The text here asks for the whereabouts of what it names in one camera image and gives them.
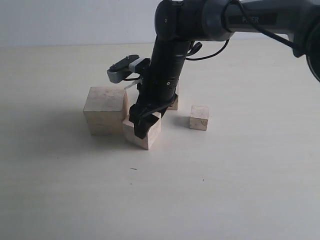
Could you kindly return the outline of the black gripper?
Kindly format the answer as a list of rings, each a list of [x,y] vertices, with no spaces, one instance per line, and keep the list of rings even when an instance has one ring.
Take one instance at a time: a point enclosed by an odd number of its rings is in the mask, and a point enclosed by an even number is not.
[[[132,85],[136,85],[139,95],[136,103],[129,109],[129,121],[133,123],[134,135],[144,139],[149,129],[160,119],[153,114],[160,113],[162,117],[178,97],[176,89],[179,76],[170,77],[160,82],[145,82],[143,77],[139,76],[131,78],[130,81],[132,81]]]

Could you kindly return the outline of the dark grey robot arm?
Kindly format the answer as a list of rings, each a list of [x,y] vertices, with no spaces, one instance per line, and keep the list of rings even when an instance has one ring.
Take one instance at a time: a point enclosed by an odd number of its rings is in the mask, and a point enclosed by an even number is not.
[[[154,112],[165,113],[174,102],[176,86],[196,41],[228,41],[236,32],[262,33],[305,56],[320,77],[320,3],[317,0],[163,0],[154,17],[156,39],[129,110],[134,134],[147,135]]]

